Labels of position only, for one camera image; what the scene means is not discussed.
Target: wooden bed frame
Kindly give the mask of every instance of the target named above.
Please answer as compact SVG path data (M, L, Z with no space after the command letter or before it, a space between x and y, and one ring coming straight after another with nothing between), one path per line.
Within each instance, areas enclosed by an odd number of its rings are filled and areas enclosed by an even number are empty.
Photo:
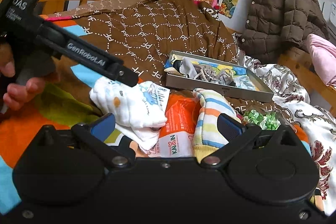
M39 0L39 2L46 2L43 7L43 14L53 14L62 12L64 9L64 2L67 0ZM89 0L79 0L79 5L86 4ZM227 28L229 33L236 32L235 30ZM300 81L300 84L305 87L308 92L316 90L330 105L330 112L336 116L336 89L332 86L325 86L321 79L305 68L302 64L290 59L285 54L282 54L278 60L280 65L286 66L293 71Z

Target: human hand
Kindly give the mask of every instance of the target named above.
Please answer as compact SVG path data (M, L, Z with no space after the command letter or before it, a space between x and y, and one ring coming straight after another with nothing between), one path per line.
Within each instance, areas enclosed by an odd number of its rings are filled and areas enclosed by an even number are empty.
M8 43L0 43L0 73L6 77L15 75L13 54ZM19 110L25 103L43 92L46 81L58 82L59 74L55 71L46 77L31 78L27 81L26 86L9 84L7 93L3 96L3 101L9 108Z

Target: brown blanket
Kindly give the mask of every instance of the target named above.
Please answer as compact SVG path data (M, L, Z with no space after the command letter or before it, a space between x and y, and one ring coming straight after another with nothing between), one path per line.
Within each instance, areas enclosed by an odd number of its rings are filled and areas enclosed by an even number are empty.
M233 38L216 12L205 2L190 0L100 0L52 16L73 16L89 35L82 38L124 60L144 81L165 85L164 63L172 50L236 64ZM58 86L80 102L93 103L90 87L78 80L66 57L57 61ZM192 97L190 91L182 91ZM226 99L240 113L256 101ZM268 110L279 108L265 104Z

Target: striped baby cloth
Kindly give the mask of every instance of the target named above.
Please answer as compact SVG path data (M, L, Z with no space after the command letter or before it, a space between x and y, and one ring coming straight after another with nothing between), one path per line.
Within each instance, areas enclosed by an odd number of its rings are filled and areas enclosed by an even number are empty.
M228 140L217 130L218 116L225 113L236 121L241 121L233 107L218 92L194 89L193 96L199 99L201 105L193 140L195 157L198 162L201 162L203 158L228 143Z

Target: brown puffer jacket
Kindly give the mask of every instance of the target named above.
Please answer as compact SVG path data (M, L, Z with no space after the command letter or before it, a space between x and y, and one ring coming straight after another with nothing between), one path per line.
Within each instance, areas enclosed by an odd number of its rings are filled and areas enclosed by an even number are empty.
M304 47L302 41L311 33L329 39L317 0L252 0L241 48L272 64L289 47Z

